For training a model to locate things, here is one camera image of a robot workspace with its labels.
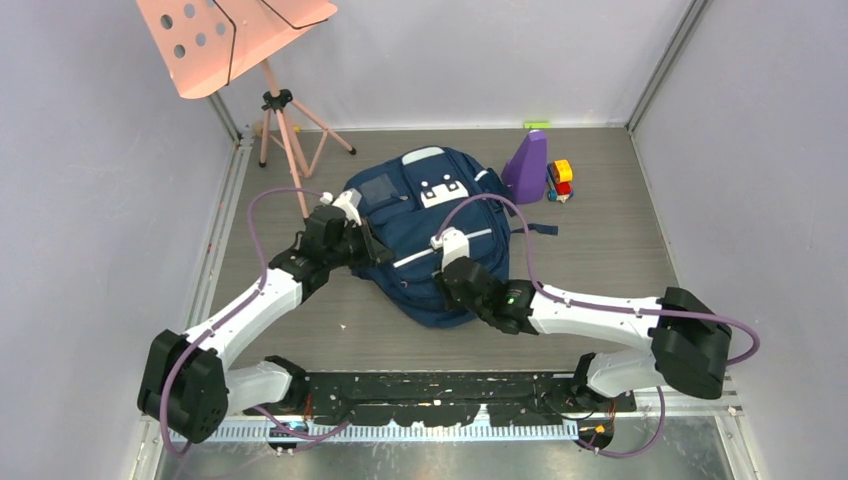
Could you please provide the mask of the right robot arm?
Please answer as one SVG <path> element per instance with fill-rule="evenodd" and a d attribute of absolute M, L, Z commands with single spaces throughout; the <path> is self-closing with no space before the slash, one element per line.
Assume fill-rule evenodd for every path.
<path fill-rule="evenodd" d="M 448 306 L 503 333 L 578 335 L 623 345 L 613 354 L 580 357 L 568 395 L 584 410 L 656 386 L 705 400 L 722 395 L 732 331 L 685 289 L 669 287 L 660 298 L 575 294 L 501 280 L 468 257 L 445 265 L 435 280 Z"/>

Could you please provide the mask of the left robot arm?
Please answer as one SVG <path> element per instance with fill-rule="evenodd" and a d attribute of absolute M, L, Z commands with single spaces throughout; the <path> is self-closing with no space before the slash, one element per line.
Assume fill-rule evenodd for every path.
<path fill-rule="evenodd" d="M 226 308 L 184 333 L 164 330 L 154 338 L 138 409 L 192 443 L 205 441 L 226 416 L 255 406 L 298 412 L 308 394 L 301 367 L 276 355 L 249 368 L 234 369 L 233 362 L 324 286 L 333 270 L 379 266 L 393 257 L 367 220 L 351 220 L 339 207 L 317 207 L 293 244 Z"/>

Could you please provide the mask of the navy blue backpack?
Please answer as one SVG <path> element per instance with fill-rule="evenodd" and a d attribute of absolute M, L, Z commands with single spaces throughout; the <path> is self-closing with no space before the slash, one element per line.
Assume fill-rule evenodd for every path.
<path fill-rule="evenodd" d="M 434 274 L 442 255 L 430 240 L 442 222 L 465 233 L 470 256 L 501 280 L 509 276 L 513 233 L 500 197 L 511 192 L 491 168 L 467 153 L 428 146 L 354 174 L 344 185 L 358 191 L 360 214 L 394 258 L 352 270 L 373 282 L 407 317 L 427 328 L 454 328 L 474 320 L 445 304 Z"/>

